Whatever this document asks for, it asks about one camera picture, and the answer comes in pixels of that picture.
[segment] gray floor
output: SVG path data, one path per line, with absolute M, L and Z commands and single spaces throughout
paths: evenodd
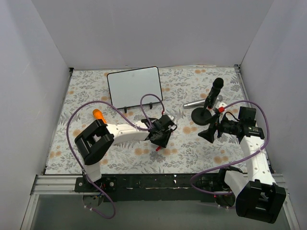
M 40 195 L 32 230 L 288 230 L 283 210 L 275 224 L 240 218 L 234 209 L 209 207 L 196 201 L 117 202 L 117 215 L 104 219 L 83 208 L 81 195 Z M 98 210 L 111 214 L 111 204 Z

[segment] table surface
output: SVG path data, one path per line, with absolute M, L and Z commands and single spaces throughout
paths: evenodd
M 81 169 L 69 150 L 66 125 L 71 114 L 82 104 L 102 100 L 110 102 L 106 76 L 118 70 L 74 71 L 61 111 L 56 133 L 48 156 L 45 174 L 81 174 Z M 205 98 L 215 78 L 224 79 L 221 91 L 226 104 L 243 100 L 234 68 L 161 68 L 159 69 L 166 113 L 175 117 L 178 129 L 171 136 L 166 149 L 156 152 L 150 141 L 130 141 L 112 146 L 100 161 L 102 173 L 197 173 L 218 165 L 243 158 L 236 137 L 225 135 L 213 144 L 198 137 L 208 126 L 198 126 L 191 119 L 193 109 L 183 109 L 183 104 Z M 150 117 L 159 118 L 161 106 L 153 105 L 145 111 Z M 240 105 L 229 109 L 238 115 Z M 91 104 L 73 119 L 70 140 L 76 152 L 74 138 L 94 121 L 92 111 L 100 109 L 107 122 L 123 124 L 125 121 L 105 104 Z M 132 122 L 143 119 L 139 107 L 131 108 L 125 116 Z M 245 163 L 236 165 L 246 172 Z

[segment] floral pattern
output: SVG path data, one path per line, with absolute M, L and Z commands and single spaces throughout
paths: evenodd
M 106 76 L 116 70 L 74 71 L 64 101 L 61 116 L 52 141 L 45 174 L 81 174 L 66 140 L 66 124 L 71 114 L 82 104 L 102 100 L 110 102 Z M 191 109 L 183 104 L 206 98 L 215 78 L 224 79 L 221 91 L 226 104 L 243 100 L 234 68 L 177 68 L 159 69 L 166 113 L 175 117 L 178 129 L 173 133 L 166 149 L 155 151 L 150 141 L 130 141 L 112 146 L 100 161 L 102 173 L 197 173 L 218 165 L 239 160 L 243 152 L 235 137 L 223 134 L 211 144 L 198 137 L 207 126 L 198 126 L 191 119 Z M 161 106 L 145 107 L 147 115 L 159 117 Z M 238 115 L 240 105 L 230 111 Z M 105 104 L 91 104 L 74 117 L 70 127 L 70 140 L 79 155 L 74 138 L 94 121 L 92 111 L 100 109 L 107 122 L 124 123 L 124 120 Z M 139 107 L 131 108 L 125 116 L 132 122 L 143 119 Z M 244 172 L 244 163 L 237 165 Z

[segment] black round base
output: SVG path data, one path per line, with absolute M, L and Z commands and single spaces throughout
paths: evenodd
M 212 117 L 209 110 L 205 109 L 203 116 L 201 116 L 202 112 L 203 108 L 196 108 L 191 114 L 192 121 L 199 126 L 207 125 L 208 122 L 206 122 L 206 120 Z

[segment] white rectangular board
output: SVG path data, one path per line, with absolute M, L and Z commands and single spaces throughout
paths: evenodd
M 157 95 L 161 100 L 162 91 L 157 67 L 126 70 L 107 75 L 112 105 L 116 108 L 140 105 L 140 99 L 147 93 Z M 143 99 L 143 104 L 156 103 L 153 96 Z

